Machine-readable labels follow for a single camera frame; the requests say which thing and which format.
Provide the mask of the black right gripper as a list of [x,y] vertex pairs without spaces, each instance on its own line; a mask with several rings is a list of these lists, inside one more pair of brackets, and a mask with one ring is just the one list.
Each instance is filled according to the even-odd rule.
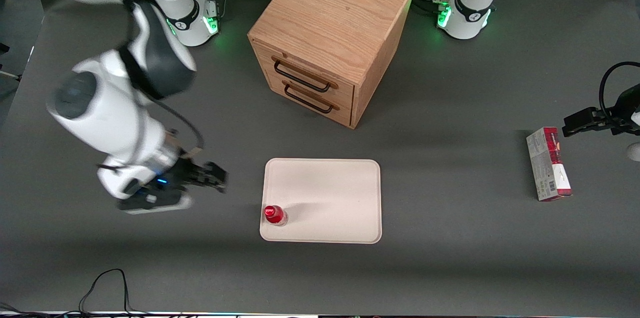
[[[198,165],[192,158],[178,158],[178,161],[149,182],[149,195],[151,196],[181,196],[185,186],[192,183],[194,175],[198,171]],[[227,172],[212,161],[207,161],[199,170],[201,175],[200,186],[214,188],[220,193],[225,193],[227,188]]]

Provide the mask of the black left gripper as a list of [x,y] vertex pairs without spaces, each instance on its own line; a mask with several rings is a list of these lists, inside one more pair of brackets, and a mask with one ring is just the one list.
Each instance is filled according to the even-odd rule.
[[562,133],[564,137],[570,137],[578,133],[588,131],[611,130],[612,135],[629,133],[640,135],[638,123],[633,121],[633,114],[637,113],[640,104],[640,84],[637,84],[622,92],[615,105],[607,109],[612,123],[610,124],[605,113],[595,107],[587,107],[564,118]]

